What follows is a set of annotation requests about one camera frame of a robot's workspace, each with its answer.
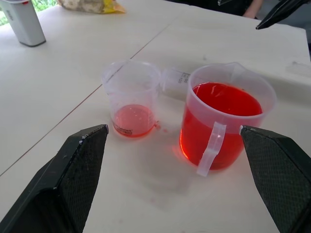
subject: plastic beaker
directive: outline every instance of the plastic beaker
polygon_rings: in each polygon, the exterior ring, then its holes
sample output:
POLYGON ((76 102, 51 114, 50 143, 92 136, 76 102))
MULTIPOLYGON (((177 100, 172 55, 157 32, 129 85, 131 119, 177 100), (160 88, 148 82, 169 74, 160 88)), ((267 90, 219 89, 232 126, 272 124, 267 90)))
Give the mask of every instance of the plastic beaker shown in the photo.
POLYGON ((187 103, 184 112, 180 147, 183 154, 198 166, 197 173, 206 176, 210 169, 222 169, 230 166, 243 149, 243 141, 239 134, 241 125, 257 127, 263 118, 273 109, 276 103, 274 89, 259 75, 245 69, 238 63, 212 64, 195 70, 189 78, 187 103), (203 102, 198 95, 202 85, 212 86, 211 97, 226 96, 227 101, 210 105, 203 102), (255 115, 233 115, 221 111, 221 105, 234 103, 239 110, 256 110, 255 115))
POLYGON ((155 125, 155 105, 161 72, 152 64, 132 60, 109 65, 102 83, 117 132, 140 137, 155 125))

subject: plastic bag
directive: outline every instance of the plastic bag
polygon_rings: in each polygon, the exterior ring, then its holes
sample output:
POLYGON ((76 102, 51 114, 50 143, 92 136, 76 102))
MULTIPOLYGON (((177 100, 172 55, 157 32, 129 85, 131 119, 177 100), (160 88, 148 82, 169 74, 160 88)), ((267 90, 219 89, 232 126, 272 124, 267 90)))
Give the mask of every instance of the plastic bag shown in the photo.
POLYGON ((62 7, 74 11, 97 14, 126 12, 115 0, 57 0, 57 2, 62 7))

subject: pink liquid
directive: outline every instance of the pink liquid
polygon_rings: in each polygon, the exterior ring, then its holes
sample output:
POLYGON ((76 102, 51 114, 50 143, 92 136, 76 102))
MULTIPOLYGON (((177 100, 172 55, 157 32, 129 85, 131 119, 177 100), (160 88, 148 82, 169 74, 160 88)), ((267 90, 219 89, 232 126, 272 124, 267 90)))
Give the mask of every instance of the pink liquid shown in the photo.
MULTIPOLYGON (((243 90, 222 83, 203 83, 193 91, 201 101, 221 112, 237 116, 254 116, 262 113, 258 101, 243 90)), ((184 156, 199 165, 207 147, 212 128, 200 122, 186 105, 180 147, 184 156)), ((230 166, 243 149, 243 141, 238 133, 226 133, 219 154, 215 157, 212 170, 230 166)))
POLYGON ((141 137, 155 125, 153 112, 142 105, 130 104, 119 109, 113 119, 116 131, 126 137, 141 137))

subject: beaker handle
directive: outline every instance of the beaker handle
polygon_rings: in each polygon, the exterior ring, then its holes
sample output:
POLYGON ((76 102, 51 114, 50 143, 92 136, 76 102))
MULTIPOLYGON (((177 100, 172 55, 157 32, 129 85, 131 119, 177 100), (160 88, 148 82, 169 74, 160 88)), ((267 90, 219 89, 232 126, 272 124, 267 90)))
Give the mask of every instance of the beaker handle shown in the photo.
POLYGON ((201 161, 199 163, 197 174, 201 176, 207 176, 210 166, 212 165, 215 157, 220 151, 225 138, 226 125, 214 123, 212 133, 210 134, 207 147, 203 153, 201 161))

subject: measuring beaker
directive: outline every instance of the measuring beaker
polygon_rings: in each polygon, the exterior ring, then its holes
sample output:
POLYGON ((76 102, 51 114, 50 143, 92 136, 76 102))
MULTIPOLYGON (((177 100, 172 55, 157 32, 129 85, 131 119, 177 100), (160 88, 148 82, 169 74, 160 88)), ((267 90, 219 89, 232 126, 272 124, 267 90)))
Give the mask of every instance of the measuring beaker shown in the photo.
POLYGON ((212 64, 195 70, 189 78, 180 133, 183 154, 198 166, 197 173, 203 176, 210 169, 230 166, 243 149, 240 126, 259 126, 275 103, 273 88, 259 74, 238 63, 212 64), (213 94, 206 101, 209 104, 197 96, 203 85, 207 87, 203 94, 209 93, 208 88, 213 94), (256 114, 237 116, 223 112, 222 106, 229 102, 238 106, 239 111, 254 110, 256 114))
POLYGON ((147 134, 155 125, 161 72, 152 64, 132 60, 109 65, 102 83, 117 132, 127 137, 147 134))

